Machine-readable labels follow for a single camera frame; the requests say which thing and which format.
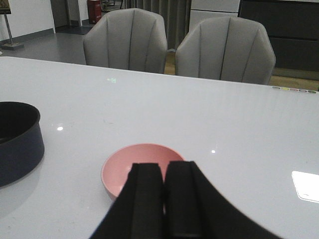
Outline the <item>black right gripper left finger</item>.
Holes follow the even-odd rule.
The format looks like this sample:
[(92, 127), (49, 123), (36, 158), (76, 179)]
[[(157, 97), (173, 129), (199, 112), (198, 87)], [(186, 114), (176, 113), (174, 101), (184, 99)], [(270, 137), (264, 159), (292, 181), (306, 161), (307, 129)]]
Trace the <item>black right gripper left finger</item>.
[(156, 163), (134, 163), (92, 239), (162, 239), (163, 181)]

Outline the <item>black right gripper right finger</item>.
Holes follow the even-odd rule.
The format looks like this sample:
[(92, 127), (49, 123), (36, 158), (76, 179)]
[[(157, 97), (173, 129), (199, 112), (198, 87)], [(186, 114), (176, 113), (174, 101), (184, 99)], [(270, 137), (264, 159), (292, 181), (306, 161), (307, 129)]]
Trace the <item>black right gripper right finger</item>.
[(165, 175), (169, 239), (276, 239), (233, 206), (193, 161), (172, 161)]

